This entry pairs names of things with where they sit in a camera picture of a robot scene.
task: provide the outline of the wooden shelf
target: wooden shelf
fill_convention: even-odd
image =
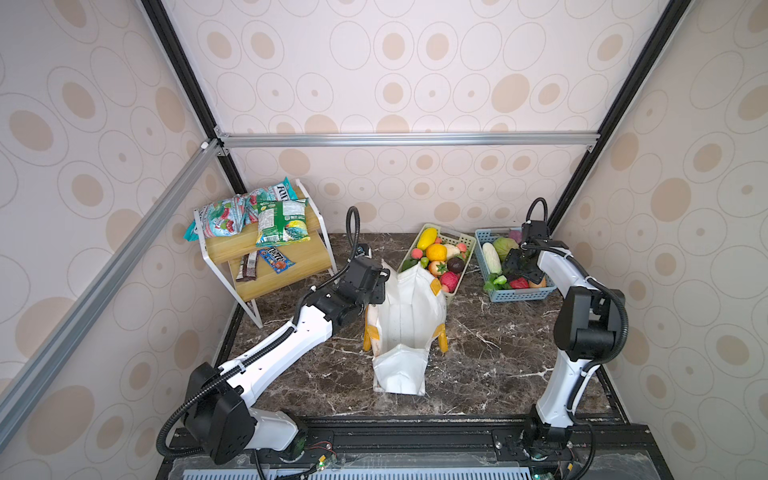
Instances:
[[[296,195],[299,199],[304,198],[304,195],[301,193],[301,189],[296,188],[295,184],[293,185],[293,189],[296,191]],[[310,233],[319,230],[320,221],[318,220],[317,215],[315,215],[315,211],[312,210],[309,202],[306,203],[305,215],[306,230]],[[253,251],[257,240],[259,240],[259,225],[258,223],[252,223],[251,225],[246,225],[239,234],[233,237],[207,238],[205,239],[205,246],[208,250],[208,256],[216,264],[228,262],[230,260],[237,260],[240,262],[240,258],[242,258],[243,255]]]
[[[310,239],[308,242],[277,247],[283,255],[296,263],[282,273],[275,273],[275,270],[263,258],[259,258],[256,263],[256,279],[250,282],[235,282],[237,294],[242,297],[243,301],[249,302],[308,276],[328,270],[331,267],[331,259],[316,230],[312,230]],[[237,276],[242,256],[255,250],[254,244],[255,241],[250,245],[249,250],[243,252],[238,258],[229,261],[232,278]]]

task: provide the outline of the patterned wallpaper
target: patterned wallpaper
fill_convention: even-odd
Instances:
[[[0,5],[0,391],[198,148],[131,0]],[[212,164],[0,455],[0,478],[154,478],[154,433],[233,301],[183,240]]]
[[[768,2],[704,0],[557,237],[627,296],[609,364],[675,478],[768,469]]]
[[[234,133],[595,129],[665,0],[165,0]]]
[[[345,231],[353,204],[362,231],[520,224],[536,197],[554,208],[584,152],[584,145],[232,150],[250,188],[300,177],[332,232]]]

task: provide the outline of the silver metal bar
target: silver metal bar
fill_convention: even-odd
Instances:
[[[144,253],[166,227],[220,147],[209,140],[184,166],[157,203],[141,219],[123,246],[101,269],[67,312],[48,342],[26,363],[0,402],[0,452],[13,438],[71,354],[118,292]]]
[[[445,145],[593,145],[595,131],[433,132],[406,134],[227,134],[225,148]]]

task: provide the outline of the brown marble surface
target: brown marble surface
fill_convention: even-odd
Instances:
[[[360,241],[374,258],[397,268],[413,241],[412,233],[364,233]],[[336,262],[349,255],[346,235],[332,234]],[[257,300],[264,327],[246,317],[237,332],[231,358],[255,346],[292,315],[298,296],[328,277],[310,277]],[[504,415],[526,413],[544,392],[557,350],[551,328],[562,297],[543,301],[491,303],[482,291],[474,255],[458,293],[448,307],[445,329],[449,351],[432,344],[426,370],[426,396],[372,390],[371,352],[362,350],[362,318],[304,355],[278,377],[256,407],[297,415]],[[579,412],[610,412],[592,378]]]

